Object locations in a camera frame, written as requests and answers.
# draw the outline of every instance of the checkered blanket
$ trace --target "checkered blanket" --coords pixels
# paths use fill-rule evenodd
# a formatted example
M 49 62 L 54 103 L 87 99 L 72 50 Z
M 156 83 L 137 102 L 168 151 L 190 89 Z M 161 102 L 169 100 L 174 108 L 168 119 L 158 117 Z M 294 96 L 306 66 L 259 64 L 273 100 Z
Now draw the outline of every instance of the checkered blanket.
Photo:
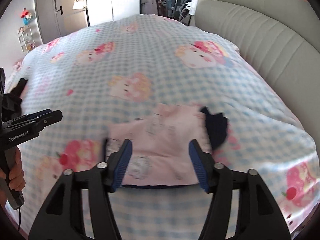
M 155 15 L 88 27 L 29 53 L 7 83 L 29 79 L 25 114 L 59 109 L 61 122 L 20 145 L 26 188 L 21 227 L 35 216 L 65 168 L 103 160 L 111 123 L 151 115 L 157 103 L 207 106 L 229 119 L 227 141 L 212 152 L 239 171 L 256 169 L 292 232 L 319 200 L 315 143 L 237 47 L 218 35 Z M 88 205 L 84 222 L 93 237 Z M 227 237 L 235 230 L 237 192 Z M 211 196 L 198 185 L 177 189 L 120 188 L 110 201 L 123 239 L 198 239 Z M 10 210 L 17 220 L 16 212 Z

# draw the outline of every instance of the human hand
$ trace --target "human hand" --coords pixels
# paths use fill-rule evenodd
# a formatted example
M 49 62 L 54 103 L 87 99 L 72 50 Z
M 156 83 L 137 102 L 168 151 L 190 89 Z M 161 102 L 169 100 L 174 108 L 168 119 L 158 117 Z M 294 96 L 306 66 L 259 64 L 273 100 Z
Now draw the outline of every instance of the human hand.
M 18 147 L 16 147 L 15 153 L 15 164 L 10 170 L 9 173 L 9 188 L 14 189 L 15 191 L 21 191 L 25 185 L 26 181 L 24 180 L 24 171 L 22 170 L 22 161 L 21 161 L 21 152 Z M 6 175 L 3 171 L 0 170 L 0 178 L 5 179 Z

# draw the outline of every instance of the door handle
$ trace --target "door handle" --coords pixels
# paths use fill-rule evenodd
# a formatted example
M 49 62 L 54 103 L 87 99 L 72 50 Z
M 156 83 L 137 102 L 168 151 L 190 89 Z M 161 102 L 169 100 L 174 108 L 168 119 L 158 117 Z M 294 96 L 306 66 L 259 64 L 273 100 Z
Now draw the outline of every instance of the door handle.
M 60 9 L 58 11 L 56 11 L 56 12 L 59 12 L 59 11 L 60 11 L 60 13 L 62 15 L 63 14 L 62 6 L 60 6 Z

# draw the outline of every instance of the silver bolt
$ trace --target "silver bolt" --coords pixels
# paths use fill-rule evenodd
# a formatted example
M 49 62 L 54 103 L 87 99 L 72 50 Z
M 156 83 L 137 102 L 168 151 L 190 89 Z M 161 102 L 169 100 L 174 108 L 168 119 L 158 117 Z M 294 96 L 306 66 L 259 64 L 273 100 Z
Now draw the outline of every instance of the silver bolt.
M 97 164 L 98 169 L 104 169 L 104 168 L 106 168 L 107 166 L 108 166 L 107 163 L 98 163 L 98 164 Z
M 254 170 L 254 169 L 250 169 L 249 170 L 249 174 L 252 175 L 252 176 L 256 176 L 256 175 L 258 175 L 258 172 L 256 170 Z
M 215 167 L 216 169 L 221 170 L 221 169 L 223 169 L 224 165 L 223 165 L 222 163 L 215 163 L 215 164 L 214 164 L 214 167 Z
M 73 173 L 73 170 L 72 169 L 66 169 L 64 172 L 63 172 L 63 174 L 64 175 L 71 175 Z

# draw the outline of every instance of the beige leather headboard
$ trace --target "beige leather headboard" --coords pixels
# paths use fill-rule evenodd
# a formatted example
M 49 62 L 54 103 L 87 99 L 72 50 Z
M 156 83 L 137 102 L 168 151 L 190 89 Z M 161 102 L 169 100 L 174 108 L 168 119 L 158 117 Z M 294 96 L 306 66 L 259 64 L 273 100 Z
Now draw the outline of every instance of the beige leather headboard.
M 240 48 L 320 153 L 320 20 L 303 0 L 198 0 L 194 25 Z

